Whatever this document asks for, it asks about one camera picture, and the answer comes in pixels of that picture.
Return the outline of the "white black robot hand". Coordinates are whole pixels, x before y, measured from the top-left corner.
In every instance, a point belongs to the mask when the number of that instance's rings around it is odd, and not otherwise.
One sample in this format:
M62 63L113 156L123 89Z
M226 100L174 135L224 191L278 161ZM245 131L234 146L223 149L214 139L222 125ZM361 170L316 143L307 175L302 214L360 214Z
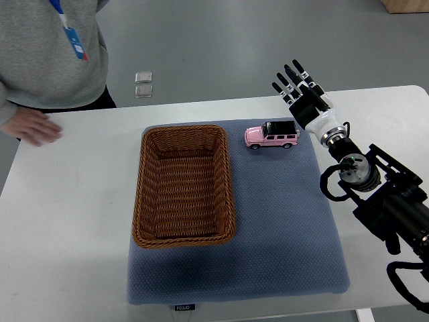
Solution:
M290 113L299 126L307 132L313 133L322 146L330 147L335 141L345 138L345 127L336 119L335 108L312 88L316 86L316 83L304 67L296 59L293 59L292 64L301 76L287 64L284 65L284 69L289 79L302 94L300 95L280 72L276 76L290 94L287 94L276 82L272 82L271 85L290 105Z

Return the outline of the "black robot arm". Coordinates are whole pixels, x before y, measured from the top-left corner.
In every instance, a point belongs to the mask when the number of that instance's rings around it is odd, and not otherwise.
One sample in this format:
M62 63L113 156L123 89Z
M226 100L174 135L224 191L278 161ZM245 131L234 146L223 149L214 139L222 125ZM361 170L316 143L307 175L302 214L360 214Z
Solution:
M352 200L354 216L385 242L390 254L399 254L404 240L427 269L428 196L420 188L422 179L374 144L363 153L350 138L349 123L336 119L327 94L297 60L277 78L272 87L299 126L336 160L320 177L322 193L335 202Z

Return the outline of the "person's bare hand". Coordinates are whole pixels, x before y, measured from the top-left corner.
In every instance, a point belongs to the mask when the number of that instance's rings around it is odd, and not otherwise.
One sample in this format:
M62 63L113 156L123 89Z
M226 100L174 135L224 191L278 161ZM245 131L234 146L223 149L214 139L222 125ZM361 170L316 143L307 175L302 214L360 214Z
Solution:
M1 126L9 136L40 147L62 137L62 128L41 111L19 107L15 115Z

